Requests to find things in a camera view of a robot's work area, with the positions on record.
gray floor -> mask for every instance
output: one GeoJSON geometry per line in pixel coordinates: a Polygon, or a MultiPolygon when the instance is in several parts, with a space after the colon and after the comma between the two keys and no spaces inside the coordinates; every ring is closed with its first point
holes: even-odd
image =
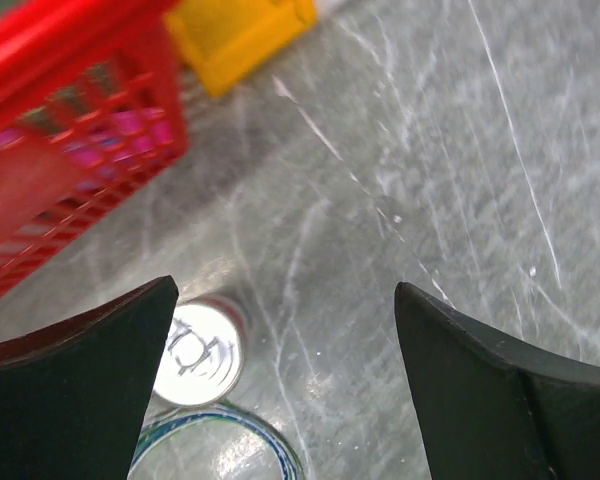
{"type": "MultiPolygon", "coordinates": [[[[354,1],[190,115],[191,152],[1,301],[0,340],[161,274],[232,289],[254,329],[231,399],[310,479],[429,477],[398,281],[600,365],[600,0],[354,1]]],[[[138,478],[276,478],[227,429],[138,478]]]]}

yellow plastic object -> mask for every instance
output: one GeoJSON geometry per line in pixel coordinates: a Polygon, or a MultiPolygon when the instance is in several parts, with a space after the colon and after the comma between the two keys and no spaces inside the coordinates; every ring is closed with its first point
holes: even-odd
{"type": "Polygon", "coordinates": [[[317,20],[312,0],[182,0],[167,15],[182,56],[213,96],[317,20]]]}

floor scratch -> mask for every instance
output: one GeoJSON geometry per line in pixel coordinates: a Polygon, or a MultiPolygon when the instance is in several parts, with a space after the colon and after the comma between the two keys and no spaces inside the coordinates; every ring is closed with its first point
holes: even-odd
{"type": "Polygon", "coordinates": [[[496,217],[498,217],[498,223],[500,224],[500,228],[504,229],[504,221],[502,220],[502,214],[500,213],[500,207],[498,206],[498,198],[496,197],[495,188],[493,186],[493,181],[491,180],[491,175],[489,175],[489,171],[487,170],[487,164],[484,161],[484,155],[482,154],[482,148],[480,147],[480,141],[478,140],[478,135],[476,134],[476,130],[473,127],[473,122],[469,118],[467,111],[465,109],[462,110],[464,113],[464,117],[467,120],[467,124],[469,125],[469,130],[471,130],[471,134],[473,135],[473,139],[476,144],[476,148],[478,150],[478,160],[480,161],[480,167],[484,172],[485,178],[487,180],[487,186],[489,188],[489,193],[491,193],[491,198],[493,198],[493,202],[496,208],[496,217]]]}
{"type": "Polygon", "coordinates": [[[520,275],[527,283],[527,285],[536,292],[538,292],[542,296],[542,298],[544,298],[545,302],[558,314],[558,317],[561,318],[573,330],[573,332],[576,335],[576,340],[578,341],[578,344],[580,344],[581,341],[585,341],[592,345],[596,351],[600,352],[599,331],[593,332],[587,329],[586,327],[583,327],[582,325],[578,324],[578,322],[576,322],[569,314],[567,314],[567,312],[565,312],[557,303],[555,303],[551,299],[549,294],[544,290],[544,288],[540,286],[540,284],[531,280],[527,273],[520,266],[518,266],[518,271],[520,272],[520,275]]]}
{"type": "Polygon", "coordinates": [[[518,303],[518,298],[516,294],[511,290],[511,295],[513,296],[513,303],[516,306],[516,316],[518,317],[518,331],[520,333],[520,338],[524,340],[524,331],[522,330],[522,313],[520,312],[520,304],[518,303]]]}
{"type": "Polygon", "coordinates": [[[549,235],[549,230],[547,229],[547,225],[542,218],[542,213],[540,212],[540,207],[538,206],[538,199],[536,197],[536,192],[531,185],[531,178],[529,177],[529,172],[527,171],[527,166],[522,160],[522,155],[520,153],[520,147],[518,145],[518,138],[516,135],[515,127],[513,125],[513,120],[511,119],[511,114],[509,113],[509,105],[507,104],[506,97],[504,95],[504,89],[502,88],[502,82],[500,81],[500,74],[496,69],[495,62],[493,61],[493,56],[491,55],[491,47],[489,47],[489,42],[487,41],[487,36],[484,33],[484,29],[482,28],[482,24],[480,23],[480,19],[478,18],[478,14],[473,5],[473,0],[467,0],[469,4],[469,8],[471,8],[471,13],[473,14],[473,18],[476,22],[476,26],[480,32],[480,37],[482,38],[482,43],[484,45],[485,51],[487,53],[487,58],[489,59],[489,64],[491,65],[491,70],[493,72],[493,77],[496,82],[496,86],[498,87],[498,92],[500,93],[500,100],[502,101],[502,106],[504,107],[504,112],[507,116],[507,123],[509,125],[509,132],[511,133],[511,139],[513,140],[513,148],[516,151],[516,156],[518,157],[518,162],[520,162],[520,166],[522,167],[522,173],[524,174],[524,178],[527,182],[527,187],[529,188],[529,193],[531,194],[531,201],[533,202],[533,206],[536,211],[536,215],[538,216],[538,220],[540,221],[540,225],[542,227],[542,232],[544,233],[544,237],[547,241],[547,245],[549,247],[549,252],[551,254],[551,259],[553,261],[553,269],[554,275],[556,278],[556,283],[558,284],[558,288],[562,290],[562,280],[560,279],[560,265],[558,264],[558,258],[556,257],[556,252],[553,247],[553,243],[551,241],[551,236],[549,235]]]}
{"type": "Polygon", "coordinates": [[[425,267],[424,264],[420,260],[418,260],[418,265],[420,266],[420,268],[422,269],[422,271],[429,276],[429,278],[431,279],[431,283],[433,284],[434,288],[436,290],[438,290],[438,292],[440,292],[440,295],[442,295],[442,300],[444,300],[445,302],[447,302],[453,308],[456,308],[456,306],[453,304],[453,302],[448,297],[448,295],[445,293],[445,291],[442,290],[442,287],[440,286],[440,284],[436,281],[435,278],[433,278],[433,275],[431,275],[431,272],[429,272],[429,270],[427,270],[427,267],[425,267]]]}
{"type": "Polygon", "coordinates": [[[251,268],[249,267],[249,263],[247,262],[247,259],[245,258],[244,252],[240,245],[240,241],[238,239],[238,232],[236,231],[236,220],[235,220],[235,203],[236,203],[237,196],[239,195],[239,192],[240,192],[240,190],[236,189],[236,191],[232,195],[232,199],[230,201],[230,207],[231,207],[230,209],[232,210],[232,215],[231,215],[231,220],[230,220],[229,224],[230,224],[230,228],[231,228],[230,233],[231,233],[231,241],[233,244],[233,250],[234,250],[236,257],[242,264],[242,267],[244,268],[247,281],[249,282],[249,284],[251,285],[251,287],[253,289],[253,294],[254,294],[254,298],[256,300],[256,304],[258,305],[258,308],[262,314],[262,318],[265,321],[265,323],[267,324],[269,333],[274,341],[275,348],[276,348],[276,362],[274,364],[274,371],[276,374],[276,380],[277,380],[278,386],[280,388],[280,394],[282,396],[282,400],[284,401],[284,403],[287,407],[287,410],[289,411],[293,429],[295,430],[295,433],[298,437],[298,445],[300,447],[300,451],[303,453],[305,461],[306,461],[307,477],[315,478],[315,467],[313,464],[313,458],[311,457],[311,453],[309,452],[307,443],[302,435],[302,431],[300,429],[300,422],[298,421],[297,414],[295,412],[295,409],[293,408],[291,399],[289,398],[289,394],[287,392],[285,382],[283,381],[282,375],[280,373],[280,358],[281,358],[281,354],[282,354],[282,345],[280,343],[280,338],[276,334],[273,320],[271,319],[269,313],[267,312],[267,310],[264,306],[264,301],[262,300],[262,297],[261,297],[258,289],[256,288],[256,282],[253,278],[251,268]]]}
{"type": "Polygon", "coordinates": [[[289,269],[285,277],[285,285],[283,289],[283,297],[285,299],[285,302],[290,306],[291,309],[289,313],[288,325],[293,326],[293,329],[296,333],[296,338],[298,340],[298,344],[300,345],[302,354],[305,357],[305,361],[307,362],[307,366],[309,367],[309,372],[311,373],[312,378],[315,378],[317,376],[316,371],[313,368],[313,362],[311,361],[309,351],[307,350],[304,340],[302,339],[302,335],[300,334],[298,324],[296,323],[296,312],[298,310],[298,304],[300,302],[300,299],[298,298],[298,292],[295,284],[296,277],[298,275],[298,270],[302,262],[303,251],[307,246],[307,243],[309,242],[310,238],[313,236],[314,229],[316,228],[317,224],[322,224],[326,219],[325,212],[328,205],[329,202],[326,199],[320,199],[307,211],[302,225],[300,227],[298,244],[296,245],[296,248],[293,251],[293,257],[291,258],[291,262],[289,263],[289,269]]]}

can lid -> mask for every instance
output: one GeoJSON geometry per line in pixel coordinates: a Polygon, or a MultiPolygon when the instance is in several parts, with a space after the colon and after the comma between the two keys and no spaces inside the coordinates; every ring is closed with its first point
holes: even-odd
{"type": "Polygon", "coordinates": [[[231,318],[193,301],[174,312],[153,389],[176,405],[206,405],[233,388],[243,363],[242,339],[231,318]]]}

